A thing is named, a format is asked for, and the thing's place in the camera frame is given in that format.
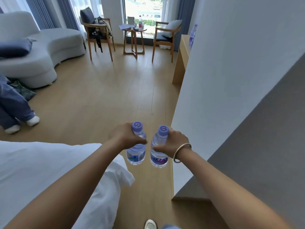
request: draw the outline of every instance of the wooden armchair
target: wooden armchair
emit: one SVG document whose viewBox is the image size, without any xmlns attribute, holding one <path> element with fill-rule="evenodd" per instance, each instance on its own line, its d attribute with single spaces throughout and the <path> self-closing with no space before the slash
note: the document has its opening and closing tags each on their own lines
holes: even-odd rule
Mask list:
<svg viewBox="0 0 305 229">
<path fill-rule="evenodd" d="M 107 22 L 109 23 L 109 25 L 110 25 L 110 28 L 111 28 L 110 19 L 109 19 L 109 18 L 103 18 L 103 20 L 107 21 Z M 110 38 L 109 38 L 109 36 L 108 36 L 108 27 L 107 27 L 107 25 L 106 25 L 106 24 L 103 24 L 103 25 L 89 24 L 89 23 L 83 23 L 82 21 L 81 21 L 81 24 L 85 27 L 85 30 L 86 30 L 86 32 L 87 32 L 90 60 L 92 61 L 90 42 L 93 42 L 93 43 L 94 43 L 94 49 L 95 49 L 95 52 L 96 52 L 96 39 L 90 37 L 89 28 L 99 28 L 100 30 L 105 30 L 105 31 L 107 32 L 107 33 L 106 33 L 107 39 L 101 39 L 101 42 L 106 42 L 106 43 L 108 44 L 109 52 L 110 52 L 110 57 L 111 57 L 111 61 L 113 61 L 113 59 L 112 59 L 112 53 L 111 53 L 111 47 L 110 47 Z M 114 49 L 114 51 L 115 51 L 115 46 L 114 46 L 114 40 L 113 40 L 113 38 L 112 38 L 112 44 L 113 44 L 113 49 Z"/>
<path fill-rule="evenodd" d="M 155 55 L 156 45 L 170 46 L 170 54 L 172 56 L 172 62 L 173 62 L 173 46 L 174 46 L 174 42 L 175 42 L 175 34 L 181 29 L 181 24 L 178 26 L 177 29 L 174 29 L 174 30 L 158 27 L 158 24 L 168 25 L 169 23 L 156 22 L 156 32 L 154 35 L 153 51 L 152 51 L 152 62 L 153 62 L 153 57 Z M 173 37 L 172 38 L 164 37 L 161 32 L 158 32 L 158 30 L 172 32 Z"/>
</svg>

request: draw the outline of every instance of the bottle label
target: bottle label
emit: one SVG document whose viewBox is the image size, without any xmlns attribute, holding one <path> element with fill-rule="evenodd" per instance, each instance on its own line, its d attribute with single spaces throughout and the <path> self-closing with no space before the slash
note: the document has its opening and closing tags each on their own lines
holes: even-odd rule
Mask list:
<svg viewBox="0 0 305 229">
<path fill-rule="evenodd" d="M 130 153 L 128 153 L 128 152 L 126 151 L 126 155 L 127 155 L 127 159 L 128 159 L 129 161 L 132 161 L 132 162 L 139 162 L 139 161 L 142 161 L 143 158 L 145 157 L 145 151 L 144 151 L 142 154 L 140 154 L 140 155 L 132 155 L 132 154 L 130 154 Z"/>
<path fill-rule="evenodd" d="M 164 165 L 168 161 L 168 157 L 163 158 L 163 159 L 162 158 L 156 158 L 152 154 L 150 154 L 150 159 L 153 161 L 153 163 L 155 163 L 157 165 Z"/>
</svg>

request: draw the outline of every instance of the foot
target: foot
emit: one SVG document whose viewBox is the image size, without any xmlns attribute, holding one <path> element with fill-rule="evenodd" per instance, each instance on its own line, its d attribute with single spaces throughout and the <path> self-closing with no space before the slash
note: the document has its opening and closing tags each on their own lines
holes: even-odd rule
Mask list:
<svg viewBox="0 0 305 229">
<path fill-rule="evenodd" d="M 151 219 L 148 219 L 144 226 L 144 229 L 157 229 L 157 228 L 158 228 L 157 224 Z"/>
<path fill-rule="evenodd" d="M 32 119 L 27 121 L 27 125 L 34 126 L 34 125 L 38 124 L 39 121 L 40 121 L 40 118 L 38 116 L 34 116 Z"/>
<path fill-rule="evenodd" d="M 19 125 L 14 125 L 6 130 L 4 130 L 5 133 L 7 134 L 13 134 L 13 133 L 16 133 L 20 130 L 20 126 Z"/>
</svg>

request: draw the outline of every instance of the forearm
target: forearm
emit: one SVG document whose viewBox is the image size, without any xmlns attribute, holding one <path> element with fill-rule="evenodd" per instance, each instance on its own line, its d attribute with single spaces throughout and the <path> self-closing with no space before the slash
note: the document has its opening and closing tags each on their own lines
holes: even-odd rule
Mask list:
<svg viewBox="0 0 305 229">
<path fill-rule="evenodd" d="M 262 201 L 214 168 L 191 149 L 181 150 L 178 159 L 198 179 L 230 228 L 290 228 Z"/>
<path fill-rule="evenodd" d="M 106 168 L 120 153 L 118 144 L 116 140 L 105 142 L 30 202 L 5 229 L 71 228 Z"/>
</svg>

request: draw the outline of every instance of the blue curtain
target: blue curtain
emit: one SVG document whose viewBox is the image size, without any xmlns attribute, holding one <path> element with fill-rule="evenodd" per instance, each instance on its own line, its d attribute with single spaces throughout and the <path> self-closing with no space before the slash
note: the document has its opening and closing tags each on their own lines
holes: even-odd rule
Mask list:
<svg viewBox="0 0 305 229">
<path fill-rule="evenodd" d="M 80 30 L 70 0 L 58 0 L 58 4 L 63 14 L 63 19 L 65 20 L 67 28 Z"/>
<path fill-rule="evenodd" d="M 182 34 L 188 34 L 189 26 L 192 18 L 193 8 L 195 5 L 195 0 L 181 0 L 179 11 L 178 11 L 178 20 L 182 20 L 181 30 L 175 34 L 175 44 L 174 51 L 179 50 L 180 40 Z"/>
<path fill-rule="evenodd" d="M 41 30 L 55 28 L 43 0 L 26 0 Z"/>
</svg>

